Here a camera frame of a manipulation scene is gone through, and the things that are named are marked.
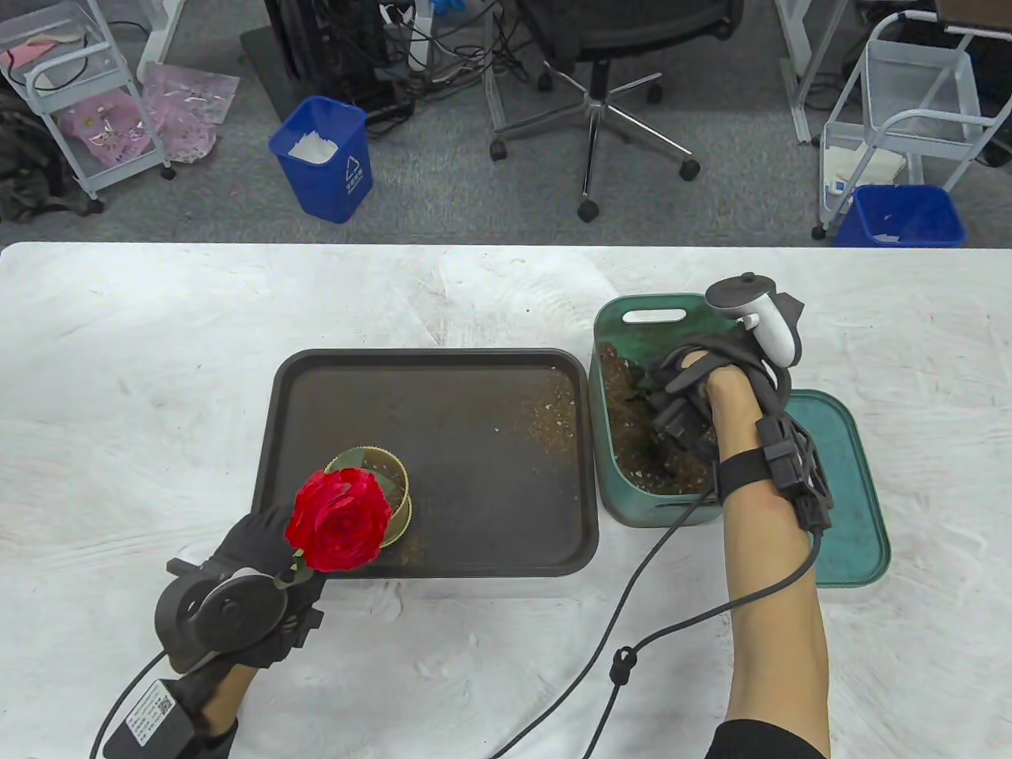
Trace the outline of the person's right hand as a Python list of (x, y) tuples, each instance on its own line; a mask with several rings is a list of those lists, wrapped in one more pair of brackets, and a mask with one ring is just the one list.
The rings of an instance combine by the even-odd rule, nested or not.
[(646, 399), (654, 413), (651, 434), (666, 455), (683, 453), (702, 465), (719, 461), (705, 384), (723, 368), (745, 373), (764, 415), (787, 412), (789, 371), (770, 365), (755, 338), (742, 330), (691, 334), (649, 364), (644, 380)]

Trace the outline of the person's left hand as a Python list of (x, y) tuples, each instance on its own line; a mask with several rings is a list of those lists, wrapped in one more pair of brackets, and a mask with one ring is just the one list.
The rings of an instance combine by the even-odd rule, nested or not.
[(172, 669), (188, 674), (213, 660), (266, 669), (318, 629), (315, 609), (326, 584), (294, 570), (285, 537), (293, 507), (243, 516), (201, 564), (173, 557), (172, 581), (156, 604), (154, 625)]

